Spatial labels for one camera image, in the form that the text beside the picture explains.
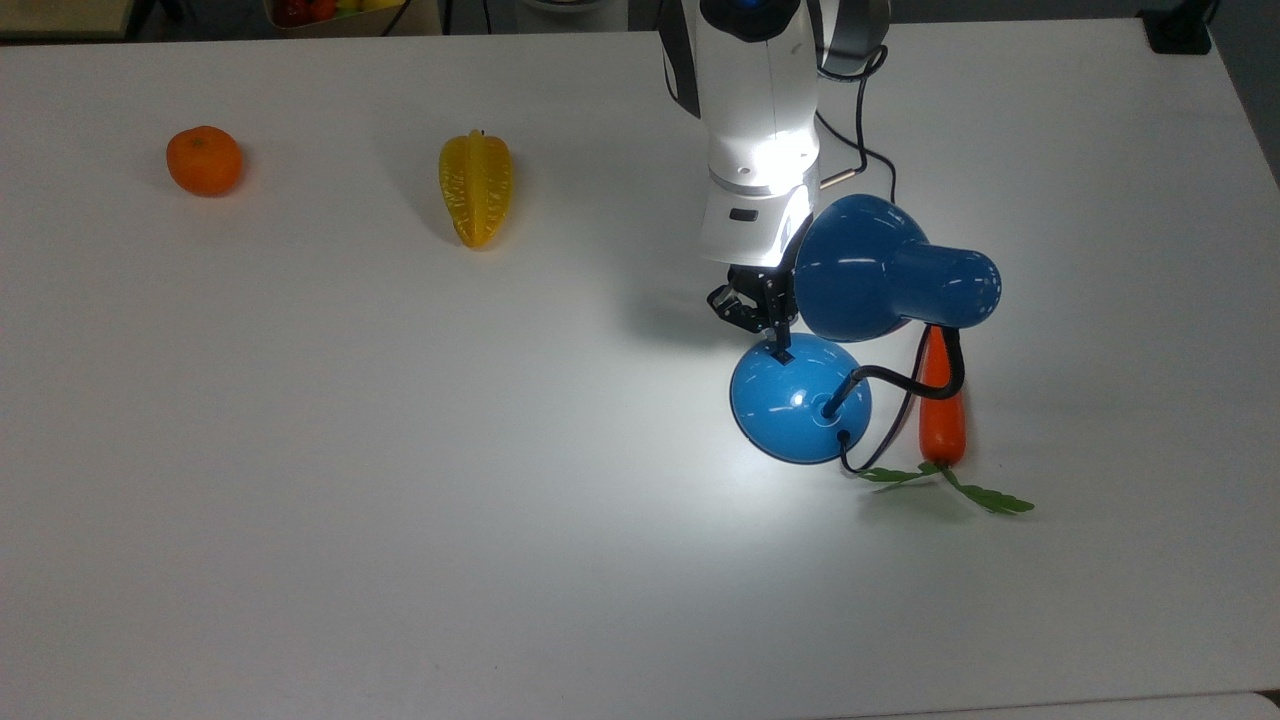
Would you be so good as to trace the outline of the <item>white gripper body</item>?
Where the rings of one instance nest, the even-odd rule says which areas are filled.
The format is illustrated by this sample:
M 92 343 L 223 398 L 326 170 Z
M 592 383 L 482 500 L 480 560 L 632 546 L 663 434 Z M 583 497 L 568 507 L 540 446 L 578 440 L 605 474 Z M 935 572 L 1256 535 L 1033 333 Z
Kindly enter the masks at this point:
M 815 191 L 806 184 L 713 184 L 707 195 L 698 247 L 704 258 L 740 266 L 778 266 L 810 220 Z

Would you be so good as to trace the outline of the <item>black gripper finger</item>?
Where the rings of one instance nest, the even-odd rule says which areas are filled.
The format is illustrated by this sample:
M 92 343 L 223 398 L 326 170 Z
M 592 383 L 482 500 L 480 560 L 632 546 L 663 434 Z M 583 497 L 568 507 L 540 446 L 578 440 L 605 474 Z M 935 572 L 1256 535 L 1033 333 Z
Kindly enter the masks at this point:
M 771 356 L 778 364 L 790 364 L 794 355 L 791 328 L 797 318 L 794 292 L 794 270 L 777 266 L 768 274 L 768 322 Z
M 713 314 L 751 334 L 774 337 L 774 268 L 728 266 L 724 283 L 709 292 Z

